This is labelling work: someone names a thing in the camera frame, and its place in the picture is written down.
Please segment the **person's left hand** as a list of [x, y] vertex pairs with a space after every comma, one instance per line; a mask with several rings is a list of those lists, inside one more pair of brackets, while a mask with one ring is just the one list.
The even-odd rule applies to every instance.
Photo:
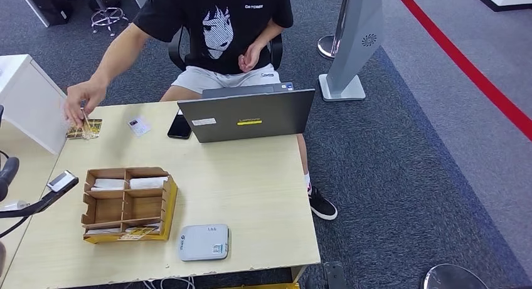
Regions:
[[246, 52], [238, 57], [238, 66], [242, 72], [247, 73], [255, 68], [264, 47], [262, 43], [252, 43]]

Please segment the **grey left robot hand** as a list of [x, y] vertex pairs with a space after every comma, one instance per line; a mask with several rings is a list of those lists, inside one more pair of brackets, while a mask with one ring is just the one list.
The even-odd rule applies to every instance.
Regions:
[[9, 157], [1, 169], [1, 201], [8, 195], [9, 185], [12, 183], [19, 169], [19, 159]]

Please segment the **person's right hand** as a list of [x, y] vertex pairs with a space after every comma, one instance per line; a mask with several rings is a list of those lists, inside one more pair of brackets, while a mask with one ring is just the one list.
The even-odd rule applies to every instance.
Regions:
[[66, 119], [76, 127], [81, 127], [85, 116], [105, 98], [109, 81], [91, 78], [72, 85], [66, 90], [63, 110]]

